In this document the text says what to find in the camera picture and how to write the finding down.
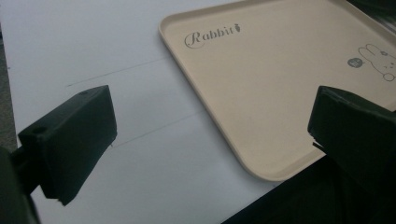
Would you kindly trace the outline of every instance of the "printed logo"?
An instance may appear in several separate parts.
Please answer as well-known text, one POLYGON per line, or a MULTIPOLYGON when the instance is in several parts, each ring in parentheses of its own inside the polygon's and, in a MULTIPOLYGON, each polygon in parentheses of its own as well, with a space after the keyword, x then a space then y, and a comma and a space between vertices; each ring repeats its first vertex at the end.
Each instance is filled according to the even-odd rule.
POLYGON ((184 38, 184 44, 189 49, 200 49, 205 45, 205 42, 224 37, 226 35, 234 35, 241 32, 239 24, 230 27, 218 28, 216 30, 209 30, 208 32, 193 32, 184 38))

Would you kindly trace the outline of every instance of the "tray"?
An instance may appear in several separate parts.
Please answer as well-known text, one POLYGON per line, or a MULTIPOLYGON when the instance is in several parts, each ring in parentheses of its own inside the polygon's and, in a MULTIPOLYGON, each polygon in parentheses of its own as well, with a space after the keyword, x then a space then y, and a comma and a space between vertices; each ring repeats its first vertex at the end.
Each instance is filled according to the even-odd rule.
POLYGON ((396 109, 396 36, 342 0, 243 1, 160 33, 241 164, 285 180, 324 154, 306 127, 319 85, 396 109))

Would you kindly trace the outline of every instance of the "beige tray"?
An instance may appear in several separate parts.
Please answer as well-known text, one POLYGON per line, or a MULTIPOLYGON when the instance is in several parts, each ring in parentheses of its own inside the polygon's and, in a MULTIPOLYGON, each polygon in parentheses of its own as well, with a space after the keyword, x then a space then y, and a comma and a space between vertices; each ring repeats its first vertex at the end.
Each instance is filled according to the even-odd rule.
POLYGON ((236 157, 287 179, 323 156, 306 127, 319 85, 396 109, 396 36, 342 0, 243 1, 160 32, 236 157))

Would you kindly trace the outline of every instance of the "cartoon rabbit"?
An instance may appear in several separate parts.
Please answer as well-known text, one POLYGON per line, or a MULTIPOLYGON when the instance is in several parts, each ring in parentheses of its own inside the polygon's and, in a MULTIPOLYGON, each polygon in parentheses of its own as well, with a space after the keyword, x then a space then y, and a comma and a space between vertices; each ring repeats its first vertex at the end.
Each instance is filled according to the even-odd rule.
POLYGON ((386 81, 393 81, 396 77, 396 58, 387 54, 378 47, 368 44, 365 48, 359 48, 359 53, 369 61, 373 68, 382 74, 386 81))

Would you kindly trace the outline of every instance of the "pencil line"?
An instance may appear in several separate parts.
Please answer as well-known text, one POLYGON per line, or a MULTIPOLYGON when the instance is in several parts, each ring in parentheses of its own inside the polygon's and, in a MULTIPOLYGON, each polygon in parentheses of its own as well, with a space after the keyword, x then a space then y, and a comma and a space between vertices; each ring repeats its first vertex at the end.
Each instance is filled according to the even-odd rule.
POLYGON ((143 134, 141 134, 141 135, 139 135, 139 136, 137 136, 137 137, 135 137, 135 138, 133 138, 133 139, 131 139, 131 140, 128 140, 128 141, 123 142, 123 143, 120 143, 120 144, 114 146, 113 148, 121 147, 121 146, 123 146, 123 145, 125 145, 125 144, 128 144, 128 143, 133 142, 133 141, 136 140, 136 139, 145 137, 145 136, 147 136, 147 135, 149 135, 149 134, 151 134, 151 133, 156 133, 156 132, 158 132, 158 131, 160 131, 160 130, 162 130, 162 129, 165 129, 165 128, 167 128, 167 127, 173 126, 173 125, 175 125, 175 124, 177 124, 177 123, 179 123, 179 122, 181 122, 181 121, 183 121, 183 120, 185 120, 185 119, 189 119, 189 118, 194 117, 194 116, 196 116, 196 115, 198 115, 198 114, 201 114, 201 113, 204 112, 204 111, 205 111, 205 109, 199 110, 199 111, 197 111, 197 112, 195 112, 195 113, 193 113, 193 114, 191 114, 191 115, 188 115, 188 116, 183 117, 183 118, 181 118, 181 119, 177 119, 177 120, 172 121, 172 122, 170 122, 170 123, 168 123, 168 124, 165 124, 165 125, 163 125, 162 127, 158 128, 158 129, 149 131, 149 132, 147 132, 147 133, 143 133, 143 134))
POLYGON ((147 64, 150 64, 150 63, 156 63, 156 62, 159 62, 159 61, 168 59, 168 58, 171 58, 171 56, 163 57, 163 58, 161 58, 161 59, 157 59, 157 60, 150 61, 150 62, 146 62, 146 63, 136 64, 136 65, 134 65, 134 66, 127 67, 127 68, 123 68, 123 69, 121 69, 121 70, 109 72, 109 73, 106 73, 106 74, 102 74, 102 75, 97 76, 97 77, 90 77, 90 78, 87 78, 87 79, 83 79, 83 80, 81 80, 81 81, 74 82, 74 83, 71 83, 71 84, 66 85, 66 88, 67 88, 67 87, 74 86, 74 85, 77 85, 77 84, 79 84, 79 83, 91 81, 91 80, 94 80, 94 79, 97 79, 97 78, 107 77, 107 76, 113 75, 113 74, 118 73, 118 72, 123 72, 123 71, 126 71, 126 70, 134 69, 134 68, 136 68, 136 67, 144 66, 144 65, 147 65, 147 64))

